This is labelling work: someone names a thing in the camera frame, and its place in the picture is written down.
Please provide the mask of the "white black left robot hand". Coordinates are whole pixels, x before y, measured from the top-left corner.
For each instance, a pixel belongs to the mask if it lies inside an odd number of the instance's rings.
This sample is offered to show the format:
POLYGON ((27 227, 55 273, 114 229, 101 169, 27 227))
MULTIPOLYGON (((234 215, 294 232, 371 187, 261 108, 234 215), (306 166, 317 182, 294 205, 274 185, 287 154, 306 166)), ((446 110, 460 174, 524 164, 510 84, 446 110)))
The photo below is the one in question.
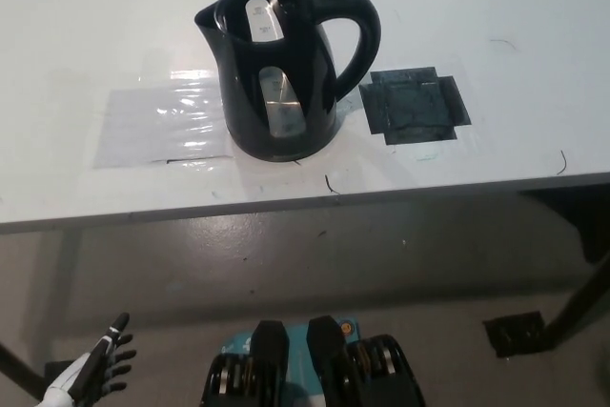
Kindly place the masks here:
POLYGON ((102 397, 127 388, 124 381, 115 381, 127 374, 137 352, 119 352, 129 344, 133 335, 125 330, 130 322, 129 313, 121 313, 109 326, 88 353, 72 362, 46 389, 40 407, 93 406, 102 397))

